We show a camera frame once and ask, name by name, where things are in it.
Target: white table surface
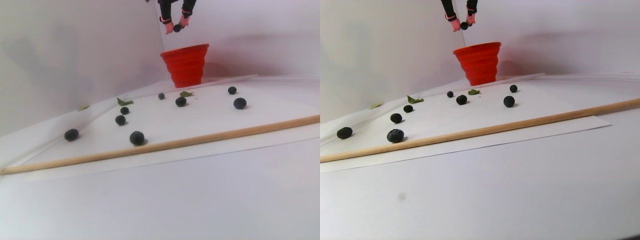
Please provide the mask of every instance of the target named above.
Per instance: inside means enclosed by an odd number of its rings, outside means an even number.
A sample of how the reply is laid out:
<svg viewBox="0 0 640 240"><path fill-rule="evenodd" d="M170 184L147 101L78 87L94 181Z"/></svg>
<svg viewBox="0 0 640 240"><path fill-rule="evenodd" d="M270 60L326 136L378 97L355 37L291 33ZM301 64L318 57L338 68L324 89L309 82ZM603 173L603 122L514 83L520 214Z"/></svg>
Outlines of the white table surface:
<svg viewBox="0 0 640 240"><path fill-rule="evenodd" d="M640 97L640 81L534 84L577 108ZM640 109L599 117L612 126L321 173L321 239L640 234Z"/></svg>
<svg viewBox="0 0 640 240"><path fill-rule="evenodd" d="M317 81L264 91L319 109ZM77 177L0 179L0 239L318 239L319 139Z"/></svg>

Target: wooden stick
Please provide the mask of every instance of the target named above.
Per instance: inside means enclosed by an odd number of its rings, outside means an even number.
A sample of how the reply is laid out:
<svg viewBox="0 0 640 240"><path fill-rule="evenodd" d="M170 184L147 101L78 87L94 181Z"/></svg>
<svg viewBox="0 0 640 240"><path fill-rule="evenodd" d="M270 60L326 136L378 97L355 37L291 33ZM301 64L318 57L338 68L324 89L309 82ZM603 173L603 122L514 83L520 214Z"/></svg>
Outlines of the wooden stick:
<svg viewBox="0 0 640 240"><path fill-rule="evenodd" d="M592 115L598 115L598 114L602 114L602 113L609 113L609 112L619 111L619 110L627 109L627 108L636 108L636 107L639 107L639 106L640 106L640 99L627 100L627 101L623 101L623 102L617 102L617 103L614 103L614 104L607 104L607 105L603 105L603 106L598 106L598 107L595 107L595 108L587 108L587 109L571 111L571 112L567 112L567 113L560 113L560 114L556 114L556 115L543 116L543 117L528 119L528 120L519 121L519 122L511 122L511 123L508 123L508 124L494 125L494 126L491 126L491 127L483 127L483 128L472 129L472 130L468 130L468 131L444 134L444 135L440 135L440 136L433 136L433 137L428 137L428 138L421 138L421 139L416 139L416 140L404 141L404 142L401 142L401 143L394 143L394 144L389 144L389 145L384 145L384 146L364 148L364 149L360 149L360 150L343 152L343 153L339 153L339 154L325 155L325 156L321 156L320 157L320 163L326 163L326 162L330 162L330 161L348 159L348 158L352 158L352 157L362 157L362 156L368 156L368 155L373 155L373 154L380 154L380 153L383 153L383 152L391 152L391 151L402 150L402 149L413 148L413 147L421 147L421 146L425 146L425 145L443 143L443 142L446 142L446 141L454 141L454 140L460 140L460 139L465 139L465 138L473 138L473 137L476 137L476 136L482 136L482 135L487 135L487 134L492 134L492 133L497 133L497 132L510 131L510 130L521 129L521 128L525 128L525 127L543 125L543 124L550 124L550 123L560 122L560 121L574 119L574 118L581 118L581 117L584 117L584 116L592 116Z"/></svg>
<svg viewBox="0 0 640 240"><path fill-rule="evenodd" d="M0 170L0 175L30 172L35 170L42 170L47 168L57 168L59 166L68 166L79 163L88 163L98 160L110 159L114 157L124 157L135 154L144 154L147 152L155 152L160 150L166 150L171 148L186 147L190 145L196 145L201 143L209 143L212 141L227 140L231 138L239 138L243 136L249 136L254 134L260 134L265 132L273 132L282 129L289 129L293 127L300 127L309 124L316 124L320 122L320 115L308 116L305 118L298 118L294 120L288 120L284 122L278 122L275 124L267 124L256 127L249 127L245 129L238 129L228 132L219 132L214 134L208 134L204 136L197 136L192 138L185 138L181 140L167 141L164 143L149 144L134 148L128 148L123 150L116 150L111 152L103 152L99 154L86 155L81 157L71 157L66 159L60 159L55 161L48 161L44 163L34 163L22 166L13 166Z"/></svg>

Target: white paper sheet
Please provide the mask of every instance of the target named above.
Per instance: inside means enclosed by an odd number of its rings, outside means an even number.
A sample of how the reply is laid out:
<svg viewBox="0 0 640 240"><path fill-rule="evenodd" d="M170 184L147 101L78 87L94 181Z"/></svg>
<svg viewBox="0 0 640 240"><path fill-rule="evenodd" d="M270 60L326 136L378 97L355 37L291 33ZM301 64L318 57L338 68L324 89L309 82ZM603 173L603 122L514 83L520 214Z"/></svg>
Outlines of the white paper sheet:
<svg viewBox="0 0 640 240"><path fill-rule="evenodd" d="M235 95L227 93L227 85L190 90L195 95L187 97L188 105L182 108L175 105L179 92L165 93L165 100L159 100L157 96L133 99L134 104L127 106L131 112L125 115L126 125L118 126L115 123L115 117L120 114L121 108L117 106L80 129L81 137L78 140L60 141L27 164L130 148L133 145L129 142L129 135L133 131L141 131L147 144L153 144L319 114L316 108L298 104L295 99L262 92L250 87L250 83L233 85L238 89ZM245 109L233 107L233 101L238 97L246 99ZM27 173L25 181L104 172L307 140L317 138L318 127L319 124L314 124L190 147L39 170Z"/></svg>
<svg viewBox="0 0 640 240"><path fill-rule="evenodd" d="M544 75L545 75L544 73L541 73L541 74L529 74L524 76L504 77L504 80L481 84L476 86L476 88L482 88L485 86L495 86L495 85L506 84L506 83L514 83L518 81L527 81L530 79L535 79L537 77L542 77ZM424 98L424 97L430 97L434 95L440 95L448 91L462 91L468 88L470 88L468 81L466 79L462 79L460 81L449 83L447 85L439 86L439 87L432 88L420 93L413 94L412 97ZM381 115L384 115L389 111L394 111L396 110L396 108L403 107L406 104L407 104L406 98L396 99L389 102L385 102L384 104L382 104L382 106L379 106L374 109L363 109L361 111L357 111L350 115L342 116L334 120L331 120L329 122L324 122L320 125L320 131L321 131L320 139L322 141L322 144L324 145L328 141L332 141L334 138L336 138L334 129L340 129L342 125L348 125L348 126L351 126L352 128L360 127L362 125L366 125L370 123L371 121L380 117Z"/></svg>
<svg viewBox="0 0 640 240"><path fill-rule="evenodd" d="M135 89L118 97L121 99L136 99L144 96L156 95L159 92L174 92L202 88L216 84L229 84L237 81L250 81L251 79L269 79L258 77L257 75L238 77L205 77L203 84L189 86L186 88L175 88L170 79L159 81L143 88ZM94 102L91 106L82 111L72 111L64 115L40 122L25 129L13 132L0 137L0 167L18 166L33 158L34 154L57 143L64 135L64 129L80 129L92 122L105 112L116 106L115 97Z"/></svg>
<svg viewBox="0 0 640 240"><path fill-rule="evenodd" d="M516 93L509 91L511 84L500 84L476 88L481 92L477 95L469 95L463 91L454 92L453 98L448 98L445 95L427 97L424 102L413 104L414 112L405 113L402 108L397 108L361 128L354 129L354 135L348 139L336 138L324 144L321 146L321 155L391 144L387 141L386 135L392 129L402 130L407 140L415 140L576 110L573 106L546 94L543 90L527 82L515 84L518 85ZM469 102L459 106L456 103L456 97L461 94L466 95ZM515 98L517 105L513 108L507 108L502 103L503 98L508 95ZM403 116L403 122L400 124L391 122L389 117L392 113L400 113ZM417 157L583 131L606 125L610 125L610 123L595 116L589 116L436 145L322 163L320 169L321 172L330 172L392 163Z"/></svg>

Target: white wall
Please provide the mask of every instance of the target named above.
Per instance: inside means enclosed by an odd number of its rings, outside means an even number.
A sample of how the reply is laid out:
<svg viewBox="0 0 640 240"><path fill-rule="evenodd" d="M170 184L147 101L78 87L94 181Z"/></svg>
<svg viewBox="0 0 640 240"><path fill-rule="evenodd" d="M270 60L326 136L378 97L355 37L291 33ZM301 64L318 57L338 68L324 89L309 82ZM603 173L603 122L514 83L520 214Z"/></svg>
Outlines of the white wall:
<svg viewBox="0 0 640 240"><path fill-rule="evenodd" d="M440 1L321 1L322 122L463 79Z"/></svg>
<svg viewBox="0 0 640 240"><path fill-rule="evenodd" d="M172 5L174 24L181 7L182 1ZM180 33L162 33L162 41L167 51L210 44L204 68L209 77L319 77L318 9L318 0L198 0L189 26ZM156 11L160 15L157 3Z"/></svg>
<svg viewBox="0 0 640 240"><path fill-rule="evenodd" d="M151 3L5 0L0 20L0 136L168 78Z"/></svg>
<svg viewBox="0 0 640 240"><path fill-rule="evenodd" d="M499 74L640 72L638 10L638 0L480 0L463 35L502 42Z"/></svg>

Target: white backdrop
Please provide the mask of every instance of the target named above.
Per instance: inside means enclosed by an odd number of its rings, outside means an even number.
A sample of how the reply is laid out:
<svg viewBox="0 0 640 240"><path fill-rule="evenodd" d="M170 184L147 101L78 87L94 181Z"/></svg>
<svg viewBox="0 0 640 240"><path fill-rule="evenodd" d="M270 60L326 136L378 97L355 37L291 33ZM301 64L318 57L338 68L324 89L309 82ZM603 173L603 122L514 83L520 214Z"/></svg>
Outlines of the white backdrop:
<svg viewBox="0 0 640 240"><path fill-rule="evenodd" d="M550 80L535 86L582 109L636 98L633 78L540 77ZM321 173L320 195L330 196L320 199L321 239L638 235L640 108L598 117L612 125Z"/></svg>
<svg viewBox="0 0 640 240"><path fill-rule="evenodd" d="M172 4L174 24L181 8L182 1ZM318 77L318 9L316 0L199 0L187 28L160 34L167 51L210 44L205 76Z"/></svg>
<svg viewBox="0 0 640 240"><path fill-rule="evenodd" d="M243 89L248 93L242 86L250 85L314 109L320 105L319 83L314 81L275 77L236 81L237 94L243 94ZM172 86L170 80L165 80L125 96L152 94L155 97L157 92L169 91ZM198 95L200 90L188 91ZM187 107L196 107L195 101L205 100L192 98L189 97L188 102L193 104ZM112 105L104 109L109 102L48 120L37 129L41 131L21 131L20 135L13 136L13 141L0 140L17 142L14 148L24 148L27 140L39 141L52 125L91 119L87 114L92 111L94 115L103 114L115 105L111 102ZM143 102L136 101L129 106L129 124L135 120L137 104ZM208 119L219 123L219 117ZM275 141L294 141L283 131L272 133ZM245 146L259 138L255 135L237 140ZM7 144L2 143L0 141L0 161L8 155L3 149ZM30 183L22 183L26 174L5 175L0 178L0 239L318 239L318 146L318 140L305 140L227 154L209 152L213 155L191 159L183 156L183 161L172 163ZM205 145L192 147L207 148Z"/></svg>
<svg viewBox="0 0 640 240"><path fill-rule="evenodd" d="M456 0L458 13L465 1ZM502 42L499 74L640 72L637 0L478 2L467 45Z"/></svg>
<svg viewBox="0 0 640 240"><path fill-rule="evenodd" d="M440 1L321 1L322 122L464 78Z"/></svg>
<svg viewBox="0 0 640 240"><path fill-rule="evenodd" d="M168 78L153 6L2 1L0 136Z"/></svg>

